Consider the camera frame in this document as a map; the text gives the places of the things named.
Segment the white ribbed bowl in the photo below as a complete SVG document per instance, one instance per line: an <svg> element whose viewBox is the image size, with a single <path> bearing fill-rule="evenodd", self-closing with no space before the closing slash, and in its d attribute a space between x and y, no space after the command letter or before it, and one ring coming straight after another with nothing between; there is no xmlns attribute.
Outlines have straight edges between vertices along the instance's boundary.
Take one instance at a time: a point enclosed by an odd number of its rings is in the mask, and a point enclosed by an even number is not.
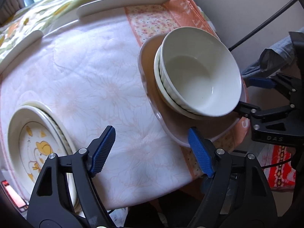
<svg viewBox="0 0 304 228"><path fill-rule="evenodd" d="M172 100L196 115L225 116L241 97L242 78L231 52L202 29L180 27L164 37L159 73Z"/></svg>

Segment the white plate yellow duck print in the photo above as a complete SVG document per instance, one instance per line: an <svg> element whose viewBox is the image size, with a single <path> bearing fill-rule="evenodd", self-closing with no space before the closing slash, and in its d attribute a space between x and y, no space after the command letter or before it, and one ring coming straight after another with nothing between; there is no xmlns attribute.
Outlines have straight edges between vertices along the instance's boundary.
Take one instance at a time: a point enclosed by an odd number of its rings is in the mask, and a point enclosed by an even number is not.
<svg viewBox="0 0 304 228"><path fill-rule="evenodd" d="M28 101L14 112L6 149L13 175L28 200L47 157L51 153L66 156L77 151L61 121L38 101Z"/></svg>

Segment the cream round bowl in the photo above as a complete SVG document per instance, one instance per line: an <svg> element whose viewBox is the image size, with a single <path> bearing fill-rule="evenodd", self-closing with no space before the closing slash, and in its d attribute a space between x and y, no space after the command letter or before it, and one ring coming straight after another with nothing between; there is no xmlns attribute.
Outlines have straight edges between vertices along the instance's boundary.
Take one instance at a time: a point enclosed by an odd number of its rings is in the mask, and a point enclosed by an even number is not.
<svg viewBox="0 0 304 228"><path fill-rule="evenodd" d="M188 118L191 118L193 120L208 120L209 117L206 116L201 116L201 115L197 115L194 113L191 113L185 109L183 109L182 107L180 107L178 104L176 104L176 102L171 98L171 96L167 93L166 89L164 88L164 85L161 81L161 77L160 77L160 50L161 47L159 47L156 51L155 54L155 58L154 58L154 76L155 76L155 81L156 81L156 86L159 90L160 96L162 98L162 100L175 112L186 116Z"/></svg>

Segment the pink scalloped dish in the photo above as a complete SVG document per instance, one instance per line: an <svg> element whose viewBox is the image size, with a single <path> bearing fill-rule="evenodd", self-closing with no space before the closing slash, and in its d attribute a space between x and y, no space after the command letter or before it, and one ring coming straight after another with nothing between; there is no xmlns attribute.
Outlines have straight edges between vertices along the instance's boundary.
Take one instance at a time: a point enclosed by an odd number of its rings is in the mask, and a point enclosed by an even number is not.
<svg viewBox="0 0 304 228"><path fill-rule="evenodd" d="M240 118L237 113L232 112L223 117L204 118L194 120L177 113L164 102L154 76L154 58L157 49L161 45L165 34L152 36L142 46L138 56L138 67L146 95L153 112L162 125L162 128L177 144L189 147L188 130L197 127L201 135L214 142L222 136L227 138L232 135L232 145L239 145L246 136L250 121Z"/></svg>

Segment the grey hanging clothing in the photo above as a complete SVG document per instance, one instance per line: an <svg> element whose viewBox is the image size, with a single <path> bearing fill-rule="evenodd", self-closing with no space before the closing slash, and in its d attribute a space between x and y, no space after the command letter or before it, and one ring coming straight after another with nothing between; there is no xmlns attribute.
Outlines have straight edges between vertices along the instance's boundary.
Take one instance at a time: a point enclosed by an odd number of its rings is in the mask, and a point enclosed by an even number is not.
<svg viewBox="0 0 304 228"><path fill-rule="evenodd" d="M278 70L295 62L295 51L290 36L265 48L259 59L241 73L245 82L250 78L267 78Z"/></svg>

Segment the red glowing device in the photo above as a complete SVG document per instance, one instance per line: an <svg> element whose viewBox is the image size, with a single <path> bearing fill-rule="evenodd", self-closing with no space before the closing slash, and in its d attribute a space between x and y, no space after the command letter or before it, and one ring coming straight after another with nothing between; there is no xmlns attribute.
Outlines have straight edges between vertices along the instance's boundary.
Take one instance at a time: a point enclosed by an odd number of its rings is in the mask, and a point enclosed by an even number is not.
<svg viewBox="0 0 304 228"><path fill-rule="evenodd" d="M23 213L28 209L28 204L25 202L25 200L12 188L12 186L6 180L1 181L1 187L4 190L6 197L20 213Z"/></svg>

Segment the red patterned cloth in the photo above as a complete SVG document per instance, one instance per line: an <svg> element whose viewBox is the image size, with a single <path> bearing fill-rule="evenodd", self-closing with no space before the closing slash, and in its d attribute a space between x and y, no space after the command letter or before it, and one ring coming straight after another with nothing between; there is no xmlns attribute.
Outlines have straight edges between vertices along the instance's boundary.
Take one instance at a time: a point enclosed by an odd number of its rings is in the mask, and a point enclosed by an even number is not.
<svg viewBox="0 0 304 228"><path fill-rule="evenodd" d="M291 156L288 147L277 145L264 146L258 155L258 161L262 167L280 163L278 166L263 169L272 190L278 192L294 190L296 171L292 168L291 162L284 163Z"/></svg>

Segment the white floral tablecloth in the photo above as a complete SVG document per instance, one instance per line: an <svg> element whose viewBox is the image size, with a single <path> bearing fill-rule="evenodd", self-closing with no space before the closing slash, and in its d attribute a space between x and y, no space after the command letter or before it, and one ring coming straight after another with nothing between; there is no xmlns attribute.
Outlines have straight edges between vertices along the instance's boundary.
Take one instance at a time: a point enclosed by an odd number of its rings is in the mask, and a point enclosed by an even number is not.
<svg viewBox="0 0 304 228"><path fill-rule="evenodd" d="M1 74L2 161L23 199L6 146L11 117L28 101L48 106L77 150L115 127L113 149L93 180L106 208L156 199L201 176L192 152L156 118L138 67L143 43L179 26L210 30L194 0L117 8L55 30L10 63Z"/></svg>

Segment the floral green orange duvet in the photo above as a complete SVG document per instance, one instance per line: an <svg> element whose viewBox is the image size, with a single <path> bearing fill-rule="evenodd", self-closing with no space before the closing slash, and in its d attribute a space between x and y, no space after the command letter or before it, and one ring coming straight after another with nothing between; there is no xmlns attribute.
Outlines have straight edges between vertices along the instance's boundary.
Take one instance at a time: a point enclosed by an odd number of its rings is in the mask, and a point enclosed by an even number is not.
<svg viewBox="0 0 304 228"><path fill-rule="evenodd" d="M1 59L34 30L44 31L68 12L97 0L41 0L26 6L1 25Z"/></svg>

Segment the white tray left rail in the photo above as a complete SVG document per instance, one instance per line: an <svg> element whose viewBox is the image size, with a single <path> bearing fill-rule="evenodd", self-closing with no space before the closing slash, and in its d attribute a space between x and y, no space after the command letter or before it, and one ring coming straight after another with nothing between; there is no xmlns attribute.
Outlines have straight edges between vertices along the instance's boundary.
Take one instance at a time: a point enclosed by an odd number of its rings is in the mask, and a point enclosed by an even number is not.
<svg viewBox="0 0 304 228"><path fill-rule="evenodd" d="M31 46L37 40L41 39L44 33L40 30L34 30L29 35L27 35L21 42L19 42L8 54L5 56L0 64L0 73L2 73L8 65L26 48Z"/></svg>

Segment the white tray rail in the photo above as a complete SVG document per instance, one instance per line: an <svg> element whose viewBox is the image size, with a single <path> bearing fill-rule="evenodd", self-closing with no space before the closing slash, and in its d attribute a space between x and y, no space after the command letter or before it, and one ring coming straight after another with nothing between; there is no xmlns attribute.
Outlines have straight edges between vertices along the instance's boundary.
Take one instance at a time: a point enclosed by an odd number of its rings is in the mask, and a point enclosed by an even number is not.
<svg viewBox="0 0 304 228"><path fill-rule="evenodd" d="M167 1L169 0L97 0L80 6L76 14L80 19L107 10L139 5L161 5Z"/></svg>
<svg viewBox="0 0 304 228"><path fill-rule="evenodd" d="M34 30L29 35L27 35L21 42L19 42L8 54L5 56L0 64L0 73L2 73L8 65L26 48L31 46L37 40L41 39L44 33L40 30Z"/></svg>

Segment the white tray right rail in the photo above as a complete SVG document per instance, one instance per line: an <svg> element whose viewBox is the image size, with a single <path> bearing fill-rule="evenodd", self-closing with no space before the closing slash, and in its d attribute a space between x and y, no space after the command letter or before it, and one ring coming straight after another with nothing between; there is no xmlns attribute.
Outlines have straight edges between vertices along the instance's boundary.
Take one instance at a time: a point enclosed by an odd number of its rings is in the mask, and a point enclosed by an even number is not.
<svg viewBox="0 0 304 228"><path fill-rule="evenodd" d="M76 14L80 19L107 10L139 5L161 5L167 1L169 0L97 0L80 6Z"/></svg>

